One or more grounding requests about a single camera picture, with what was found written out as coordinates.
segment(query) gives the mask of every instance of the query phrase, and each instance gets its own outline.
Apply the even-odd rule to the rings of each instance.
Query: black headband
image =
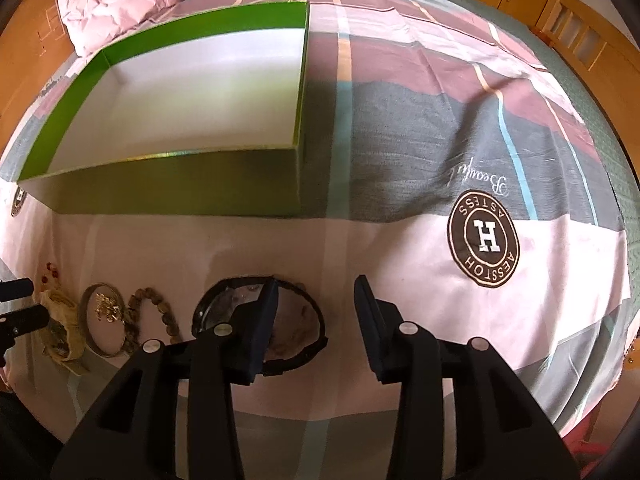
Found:
[[[248,285],[263,285],[272,276],[242,276],[240,278],[227,278],[221,280],[212,286],[207,292],[204,293],[202,299],[198,302],[196,310],[193,313],[193,323],[191,325],[191,333],[194,337],[197,337],[200,332],[204,330],[204,322],[209,313],[209,309],[213,303],[213,300],[220,294],[225,292],[229,288],[239,288],[241,286]],[[322,311],[315,300],[306,293],[305,290],[294,285],[286,280],[276,279],[278,286],[290,290],[291,292],[302,296],[313,308],[318,316],[319,335],[318,339],[305,346],[300,352],[289,359],[274,359],[271,361],[265,361],[262,365],[262,374],[264,376],[281,375],[284,372],[295,370],[301,366],[307,364],[313,359],[319,351],[321,351],[329,341],[325,335],[324,317]]]

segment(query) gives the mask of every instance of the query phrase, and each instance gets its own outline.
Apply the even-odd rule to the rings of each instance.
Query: bed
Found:
[[[159,20],[258,1],[187,0]],[[474,0],[308,1],[299,216],[60,216],[27,200],[12,218],[15,184],[4,182],[0,278],[37,280],[55,262],[76,299],[95,282],[125,296],[155,286],[185,335],[219,279],[305,283],[331,342],[306,367],[234,390],[247,478],[384,476],[399,390],[377,384],[366,364],[351,298],[363,273],[377,297],[437,337],[488,338],[565,434],[615,384],[638,329],[640,193],[609,123],[558,54]],[[5,180],[74,61],[21,121]],[[517,233],[517,266],[491,286],[456,264],[447,242],[447,219],[469,189],[504,206]],[[141,340],[160,334],[160,320],[143,314]],[[29,336],[9,361],[20,398],[65,440],[124,358],[87,350],[90,373],[78,377]],[[449,413],[453,401],[449,392]],[[185,408],[182,397],[178,418]]]

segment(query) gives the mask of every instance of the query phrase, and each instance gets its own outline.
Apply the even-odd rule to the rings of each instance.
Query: beaded bracelet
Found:
[[[162,322],[166,326],[166,332],[169,335],[171,344],[181,343],[180,330],[175,322],[175,318],[171,313],[169,304],[150,287],[139,288],[135,294],[129,298],[128,308],[124,311],[124,333],[125,341],[122,349],[129,355],[132,355],[139,347],[138,342],[138,321],[140,320],[140,305],[143,300],[151,300],[162,314]]]

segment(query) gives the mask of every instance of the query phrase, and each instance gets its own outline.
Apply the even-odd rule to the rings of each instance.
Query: bracelet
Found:
[[[151,303],[153,303],[158,308],[158,312],[162,314],[162,322],[166,326],[166,332],[171,338],[170,343],[172,345],[181,343],[182,338],[180,337],[180,329],[178,329],[178,325],[175,322],[174,315],[171,313],[171,307],[169,306],[169,304],[151,287],[139,288],[136,293],[129,298],[128,307],[125,311],[125,341],[123,345],[124,351],[127,354],[131,355],[140,346],[140,343],[138,342],[137,323],[140,319],[140,304],[142,304],[143,300],[151,300]]]
[[[124,306],[122,296],[120,295],[118,289],[114,286],[109,285],[108,283],[96,283],[95,285],[88,286],[82,294],[82,300],[80,300],[80,307],[78,312],[78,324],[84,332],[86,345],[93,352],[97,353],[100,357],[116,357],[124,349],[124,341],[117,352],[109,354],[102,350],[94,341],[94,337],[91,335],[89,326],[86,322],[86,310],[89,306],[89,300],[91,299],[91,296],[94,294],[94,292],[102,286],[108,288],[113,293],[113,296],[98,294],[98,307],[96,308],[98,319],[101,319],[102,316],[106,316],[107,321],[110,323],[113,323],[114,321],[124,322],[124,317],[126,316],[127,309]]]

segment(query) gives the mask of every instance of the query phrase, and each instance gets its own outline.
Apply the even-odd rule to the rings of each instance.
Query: bed sheet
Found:
[[[187,0],[160,20],[258,1]],[[95,282],[125,296],[154,286],[185,335],[221,278],[305,283],[331,343],[305,368],[234,389],[248,478],[384,476],[399,391],[377,384],[366,363],[351,298],[360,273],[437,337],[488,338],[568,431],[615,382],[637,313],[628,251],[637,188],[614,136],[594,138],[586,123],[602,119],[578,113],[539,52],[451,0],[309,1],[299,218],[59,216],[28,200],[14,219],[15,186],[3,184],[2,278],[37,278],[54,261],[76,299]],[[25,117],[4,178],[19,170],[73,62]],[[448,219],[469,189],[513,221],[519,261],[499,286],[465,273],[449,247]],[[161,333],[159,319],[143,318],[142,339]],[[10,380],[64,440],[122,359],[87,351],[91,373],[77,378],[38,346],[32,336],[12,350]]]

